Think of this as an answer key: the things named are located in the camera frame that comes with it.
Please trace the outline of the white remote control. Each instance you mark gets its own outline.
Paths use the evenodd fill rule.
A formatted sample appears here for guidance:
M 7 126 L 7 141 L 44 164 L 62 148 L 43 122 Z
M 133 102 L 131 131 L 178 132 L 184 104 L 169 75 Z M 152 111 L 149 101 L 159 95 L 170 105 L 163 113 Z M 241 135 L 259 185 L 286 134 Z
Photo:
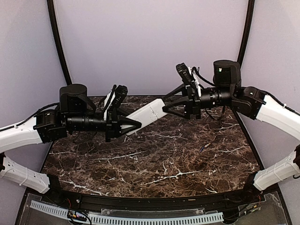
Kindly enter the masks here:
M 163 112 L 162 109 L 164 106 L 165 104 L 163 100 L 161 98 L 157 98 L 152 102 L 146 104 L 142 108 L 128 115 L 127 118 L 140 122 L 142 126 L 140 128 L 134 129 L 131 132 L 128 132 L 127 135 L 132 135 L 140 129 L 166 116 L 167 113 Z

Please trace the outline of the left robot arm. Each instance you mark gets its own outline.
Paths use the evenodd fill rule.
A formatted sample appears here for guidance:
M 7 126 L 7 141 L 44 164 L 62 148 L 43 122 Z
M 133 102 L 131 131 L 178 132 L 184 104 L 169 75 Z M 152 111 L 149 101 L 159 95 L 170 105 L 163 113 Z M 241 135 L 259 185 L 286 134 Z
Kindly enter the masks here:
M 18 147 L 50 143 L 67 137 L 74 131 L 104 132 L 105 140 L 141 128 L 142 124 L 128 118 L 128 113 L 119 109 L 127 96 L 126 86 L 114 85 L 103 110 L 87 96 L 83 84 L 71 84 L 60 88 L 60 101 L 42 107 L 22 122 L 3 127 L 0 130 L 0 176 L 20 186 L 26 186 L 39 193 L 47 193 L 55 204 L 66 201 L 66 193 L 60 190 L 57 176 L 39 173 L 22 166 L 5 151 Z

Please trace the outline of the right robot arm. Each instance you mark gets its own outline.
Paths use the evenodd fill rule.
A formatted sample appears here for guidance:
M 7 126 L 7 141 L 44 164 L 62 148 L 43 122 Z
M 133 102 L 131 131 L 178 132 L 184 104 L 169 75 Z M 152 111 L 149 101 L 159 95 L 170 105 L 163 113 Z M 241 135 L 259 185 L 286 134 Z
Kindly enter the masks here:
M 253 120 L 271 124 L 296 139 L 300 138 L 299 112 L 281 103 L 272 94 L 249 86 L 241 85 L 240 65 L 232 60 L 217 60 L 213 63 L 214 76 L 210 88 L 203 89 L 198 82 L 197 68 L 189 69 L 184 63 L 176 70 L 183 84 L 168 93 L 169 98 L 179 92 L 182 98 L 163 106 L 165 113 L 190 119 L 201 117 L 202 109 L 228 106 Z

